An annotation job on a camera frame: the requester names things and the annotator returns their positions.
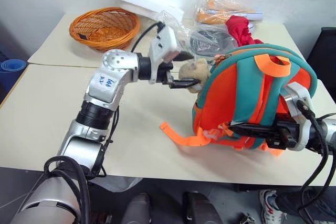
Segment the orange and white sneaker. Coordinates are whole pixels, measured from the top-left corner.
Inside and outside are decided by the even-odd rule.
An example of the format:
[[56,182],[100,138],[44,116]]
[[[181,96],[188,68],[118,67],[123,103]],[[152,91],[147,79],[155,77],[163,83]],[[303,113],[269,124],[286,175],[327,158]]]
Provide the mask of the orange and white sneaker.
[[244,17],[250,21],[260,21],[263,20],[264,13],[248,10],[233,3],[206,0],[205,4],[197,9],[196,20],[203,24],[218,25],[226,23],[232,16]]

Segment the white person's sneaker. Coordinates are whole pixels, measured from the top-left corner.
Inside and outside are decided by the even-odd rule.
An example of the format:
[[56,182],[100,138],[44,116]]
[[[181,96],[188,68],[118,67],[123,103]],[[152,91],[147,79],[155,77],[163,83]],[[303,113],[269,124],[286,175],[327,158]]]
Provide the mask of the white person's sneaker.
[[283,224],[286,219],[287,214],[280,211],[275,203],[276,197],[275,190],[261,190],[259,192],[262,224]]

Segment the orange and teal backpack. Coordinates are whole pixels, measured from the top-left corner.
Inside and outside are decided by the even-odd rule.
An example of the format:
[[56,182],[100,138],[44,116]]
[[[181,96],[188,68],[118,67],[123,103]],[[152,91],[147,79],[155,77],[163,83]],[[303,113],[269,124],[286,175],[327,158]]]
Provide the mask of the orange and teal backpack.
[[233,123],[270,126],[277,113],[290,114],[281,89],[297,82],[314,95],[317,76],[313,69],[294,51],[271,44],[238,47],[217,55],[208,67],[211,75],[196,93],[192,108],[194,135],[182,137],[167,123],[161,124],[161,130],[182,146],[220,144],[279,156],[281,151],[269,148],[265,138],[240,136],[228,127]]

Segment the black chair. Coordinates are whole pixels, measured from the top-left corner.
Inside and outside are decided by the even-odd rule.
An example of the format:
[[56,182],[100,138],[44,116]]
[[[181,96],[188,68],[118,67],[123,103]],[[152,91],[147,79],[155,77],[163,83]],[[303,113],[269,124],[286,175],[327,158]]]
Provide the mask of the black chair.
[[322,27],[307,59],[336,103],[336,27]]

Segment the person's blue jeans leg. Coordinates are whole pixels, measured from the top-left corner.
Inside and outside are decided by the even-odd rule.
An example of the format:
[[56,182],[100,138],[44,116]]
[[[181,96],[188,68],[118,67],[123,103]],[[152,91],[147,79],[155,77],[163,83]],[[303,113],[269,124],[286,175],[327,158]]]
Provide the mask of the person's blue jeans leg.
[[[297,209],[301,205],[300,192],[297,187],[276,190],[275,203],[282,212],[299,216]],[[329,187],[326,192],[307,208],[313,220],[336,223],[336,187]]]

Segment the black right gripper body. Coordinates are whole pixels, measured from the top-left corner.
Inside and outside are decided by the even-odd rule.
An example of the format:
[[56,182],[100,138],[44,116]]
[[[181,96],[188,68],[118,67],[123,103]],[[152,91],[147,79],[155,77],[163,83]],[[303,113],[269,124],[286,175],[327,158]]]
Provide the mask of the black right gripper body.
[[298,143],[299,125],[289,114],[277,113],[265,138],[269,148],[286,150]]

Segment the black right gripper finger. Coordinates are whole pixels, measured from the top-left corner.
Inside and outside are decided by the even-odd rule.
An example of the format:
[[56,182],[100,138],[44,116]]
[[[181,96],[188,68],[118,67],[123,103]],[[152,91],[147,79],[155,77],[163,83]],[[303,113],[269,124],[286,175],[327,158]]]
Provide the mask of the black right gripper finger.
[[247,137],[273,138],[279,135],[276,127],[262,126],[259,124],[250,124],[250,123],[231,124],[228,128],[235,134]]

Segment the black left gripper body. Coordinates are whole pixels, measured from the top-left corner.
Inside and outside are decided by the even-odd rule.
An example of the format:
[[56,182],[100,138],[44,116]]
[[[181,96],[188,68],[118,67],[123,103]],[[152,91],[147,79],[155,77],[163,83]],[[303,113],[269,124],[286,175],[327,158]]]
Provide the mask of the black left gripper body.
[[172,69],[173,69],[173,64],[171,62],[161,63],[157,70],[156,82],[161,83],[163,85],[168,85],[170,88],[175,88],[174,78],[171,75]]

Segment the grey rounded shape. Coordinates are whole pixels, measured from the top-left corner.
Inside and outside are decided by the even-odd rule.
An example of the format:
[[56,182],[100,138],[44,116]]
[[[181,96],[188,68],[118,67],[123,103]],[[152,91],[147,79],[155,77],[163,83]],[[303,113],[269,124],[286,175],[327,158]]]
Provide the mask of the grey rounded shape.
[[125,224],[151,224],[150,197],[140,193],[129,203],[125,212]]

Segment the black rounded shape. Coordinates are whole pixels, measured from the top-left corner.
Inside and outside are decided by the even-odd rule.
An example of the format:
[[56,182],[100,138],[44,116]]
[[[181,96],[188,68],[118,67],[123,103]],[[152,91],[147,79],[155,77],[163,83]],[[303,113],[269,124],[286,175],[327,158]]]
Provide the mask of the black rounded shape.
[[204,194],[185,192],[182,202],[184,224],[223,224],[217,210]]

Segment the blue rolled mat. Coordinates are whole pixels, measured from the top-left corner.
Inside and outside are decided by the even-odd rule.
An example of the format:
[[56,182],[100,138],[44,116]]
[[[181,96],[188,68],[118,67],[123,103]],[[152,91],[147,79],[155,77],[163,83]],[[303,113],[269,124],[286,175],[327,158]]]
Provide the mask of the blue rolled mat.
[[8,59],[0,62],[0,73],[20,72],[24,70],[27,63],[20,59]]

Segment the beige plush toy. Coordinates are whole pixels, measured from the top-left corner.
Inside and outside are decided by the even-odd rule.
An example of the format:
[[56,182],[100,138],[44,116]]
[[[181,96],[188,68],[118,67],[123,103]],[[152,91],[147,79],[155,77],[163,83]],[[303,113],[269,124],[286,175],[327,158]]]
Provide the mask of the beige plush toy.
[[194,78],[200,82],[188,89],[190,93],[200,93],[211,73],[206,59],[201,58],[198,61],[188,62],[180,67],[179,79]]

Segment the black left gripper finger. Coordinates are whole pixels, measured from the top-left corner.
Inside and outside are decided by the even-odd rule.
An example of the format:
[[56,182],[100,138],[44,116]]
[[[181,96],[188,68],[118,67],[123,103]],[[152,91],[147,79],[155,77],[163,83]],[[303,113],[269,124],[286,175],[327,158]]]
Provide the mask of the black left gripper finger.
[[173,61],[187,61],[193,59],[194,56],[187,52],[187,51],[181,51],[174,59]]
[[200,80],[194,78],[184,78],[182,80],[173,80],[169,83],[171,89],[187,89],[197,84],[200,84]]

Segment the orange wicker basket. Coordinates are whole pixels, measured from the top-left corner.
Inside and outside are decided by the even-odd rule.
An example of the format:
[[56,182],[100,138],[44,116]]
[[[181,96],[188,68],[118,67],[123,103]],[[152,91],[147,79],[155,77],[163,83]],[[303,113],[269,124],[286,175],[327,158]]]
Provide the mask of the orange wicker basket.
[[107,7],[78,16],[69,26],[69,35],[97,51],[126,49],[140,31],[138,16],[119,7]]

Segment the clear bag with black item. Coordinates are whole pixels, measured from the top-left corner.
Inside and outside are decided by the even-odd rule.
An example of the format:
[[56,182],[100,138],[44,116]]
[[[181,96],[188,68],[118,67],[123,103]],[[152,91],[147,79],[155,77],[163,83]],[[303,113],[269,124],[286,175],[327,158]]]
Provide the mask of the clear bag with black item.
[[178,45],[196,59],[211,60],[238,47],[225,24],[207,25],[191,19],[178,21],[166,11],[158,14],[158,20],[174,30]]

